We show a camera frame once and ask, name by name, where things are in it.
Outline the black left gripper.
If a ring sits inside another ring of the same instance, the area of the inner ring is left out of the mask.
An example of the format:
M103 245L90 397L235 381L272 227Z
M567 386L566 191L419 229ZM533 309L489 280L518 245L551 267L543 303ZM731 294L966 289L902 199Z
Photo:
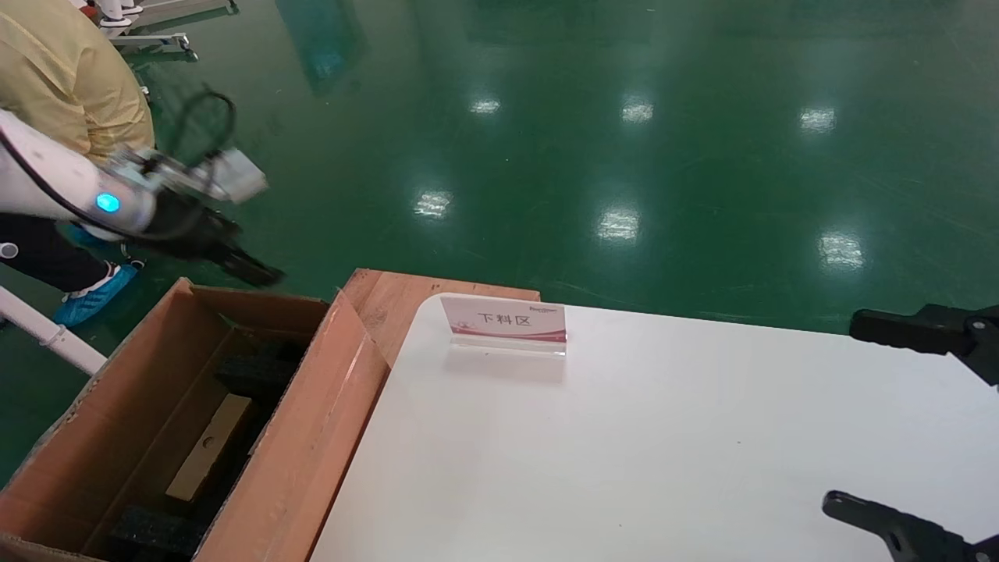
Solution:
M147 248L186 261L220 257L225 274L253 287L272 287L285 280L285 271L236 247L239 225L199 197L161 191L155 202L155 213L145 230Z

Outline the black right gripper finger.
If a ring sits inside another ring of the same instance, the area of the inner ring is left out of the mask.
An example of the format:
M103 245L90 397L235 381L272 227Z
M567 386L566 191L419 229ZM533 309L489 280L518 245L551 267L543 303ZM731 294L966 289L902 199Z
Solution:
M956 533L888 505L829 491L822 512L882 539L894 561L997 561L998 536L970 543Z
M913 315L861 309L851 317L854 340L956 357L989 387L998 385L998 306L978 310L927 304Z

